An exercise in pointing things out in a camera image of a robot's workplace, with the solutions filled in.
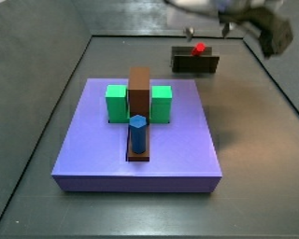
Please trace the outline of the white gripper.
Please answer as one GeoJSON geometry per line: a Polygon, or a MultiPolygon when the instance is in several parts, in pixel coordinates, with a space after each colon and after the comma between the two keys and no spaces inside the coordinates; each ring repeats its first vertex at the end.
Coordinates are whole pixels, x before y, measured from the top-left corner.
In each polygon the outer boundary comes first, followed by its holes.
{"type": "MultiPolygon", "coordinates": [[[[222,37],[226,38],[234,29],[233,22],[253,8],[253,0],[163,0],[165,4],[175,9],[211,19],[227,22],[222,29],[222,37]]],[[[193,41],[195,28],[186,27],[185,35],[189,42],[193,41]]]]}

